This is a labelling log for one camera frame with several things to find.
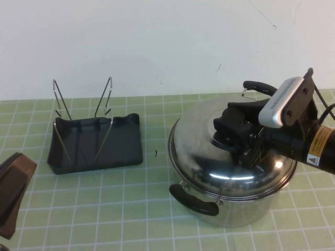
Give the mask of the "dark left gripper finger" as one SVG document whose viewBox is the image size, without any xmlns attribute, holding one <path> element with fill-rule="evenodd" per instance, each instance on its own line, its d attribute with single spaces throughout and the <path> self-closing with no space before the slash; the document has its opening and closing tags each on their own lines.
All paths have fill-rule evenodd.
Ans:
<svg viewBox="0 0 335 251">
<path fill-rule="evenodd" d="M 37 164 L 16 152 L 1 163 L 1 232 L 14 233 L 21 201 Z"/>
</svg>

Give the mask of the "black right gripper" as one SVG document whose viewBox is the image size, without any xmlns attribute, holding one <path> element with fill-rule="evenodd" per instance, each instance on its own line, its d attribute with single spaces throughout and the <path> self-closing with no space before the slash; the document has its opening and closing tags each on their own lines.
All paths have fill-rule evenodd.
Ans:
<svg viewBox="0 0 335 251">
<path fill-rule="evenodd" d="M 243 167 L 254 168 L 268 152 L 283 155 L 295 161 L 303 159 L 306 131 L 300 125 L 273 129 L 245 122 L 245 114 L 258 116 L 270 99 L 250 102 L 229 102 L 221 117 L 213 120 L 213 139 L 223 150 L 240 155 Z"/>
</svg>

